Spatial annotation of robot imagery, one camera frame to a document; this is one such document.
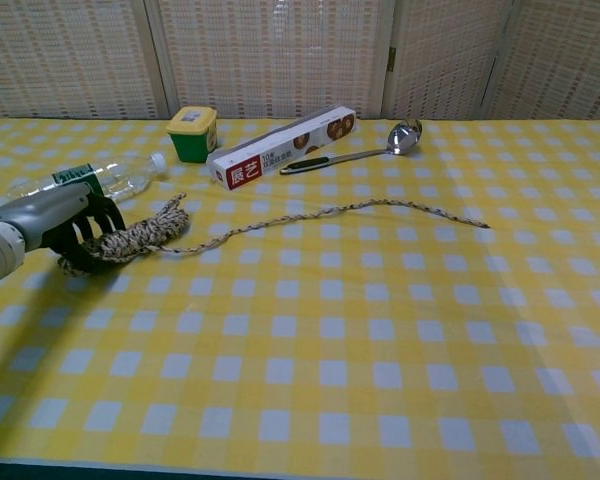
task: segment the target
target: green bottle label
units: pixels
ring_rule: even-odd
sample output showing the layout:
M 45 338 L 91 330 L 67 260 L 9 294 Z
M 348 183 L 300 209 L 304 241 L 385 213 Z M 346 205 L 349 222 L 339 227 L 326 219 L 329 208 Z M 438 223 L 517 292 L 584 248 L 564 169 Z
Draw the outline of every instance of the green bottle label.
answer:
M 93 167 L 88 163 L 54 173 L 53 181 L 56 182 L 56 185 L 64 185 L 66 183 L 86 183 L 93 193 L 104 196 L 98 177 L 96 177 Z

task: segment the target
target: tablecloth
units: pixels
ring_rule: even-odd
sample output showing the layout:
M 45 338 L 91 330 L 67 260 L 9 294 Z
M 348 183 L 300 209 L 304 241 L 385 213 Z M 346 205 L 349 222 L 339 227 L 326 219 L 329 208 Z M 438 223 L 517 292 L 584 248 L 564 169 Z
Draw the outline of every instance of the tablecloth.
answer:
M 227 147 L 281 125 L 221 120 Z M 360 121 L 314 155 L 382 147 Z M 194 245 L 370 197 L 403 207 L 273 227 L 199 257 L 0 282 L 0 461 L 353 478 L 600 478 L 600 121 L 426 121 L 382 155 L 236 191 L 162 121 L 0 120 L 9 185 L 165 154 L 127 223 L 185 192 Z

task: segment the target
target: red logo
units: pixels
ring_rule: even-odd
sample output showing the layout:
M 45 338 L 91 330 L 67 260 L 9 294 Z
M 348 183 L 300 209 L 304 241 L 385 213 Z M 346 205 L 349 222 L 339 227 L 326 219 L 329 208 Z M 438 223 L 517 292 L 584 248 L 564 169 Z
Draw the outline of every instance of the red logo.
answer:
M 262 175 L 262 166 L 260 164 L 260 155 L 251 157 L 244 162 L 233 165 L 227 169 L 227 182 L 229 188 L 234 189 L 243 183 L 247 183 L 254 178 Z

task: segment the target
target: gray robot arm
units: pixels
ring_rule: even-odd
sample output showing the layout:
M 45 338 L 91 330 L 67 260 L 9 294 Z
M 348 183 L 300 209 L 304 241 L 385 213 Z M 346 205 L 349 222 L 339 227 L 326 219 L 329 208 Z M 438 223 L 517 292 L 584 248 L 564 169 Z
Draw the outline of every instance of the gray robot arm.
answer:
M 24 261 L 25 252 L 45 247 L 45 236 L 89 206 L 84 183 L 64 185 L 0 207 L 0 280 Z

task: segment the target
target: plastic water bottle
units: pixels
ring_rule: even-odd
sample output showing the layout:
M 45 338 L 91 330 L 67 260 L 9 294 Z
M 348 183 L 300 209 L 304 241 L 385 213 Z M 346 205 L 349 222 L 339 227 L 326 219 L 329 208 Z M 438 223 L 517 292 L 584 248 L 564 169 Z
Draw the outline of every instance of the plastic water bottle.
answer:
M 87 183 L 94 193 L 121 202 L 142 192 L 151 180 L 167 171 L 167 162 L 161 153 L 153 153 L 147 160 L 123 156 L 86 163 L 61 170 L 52 175 L 12 187 L 7 195 L 12 199 L 27 197 L 65 183 Z

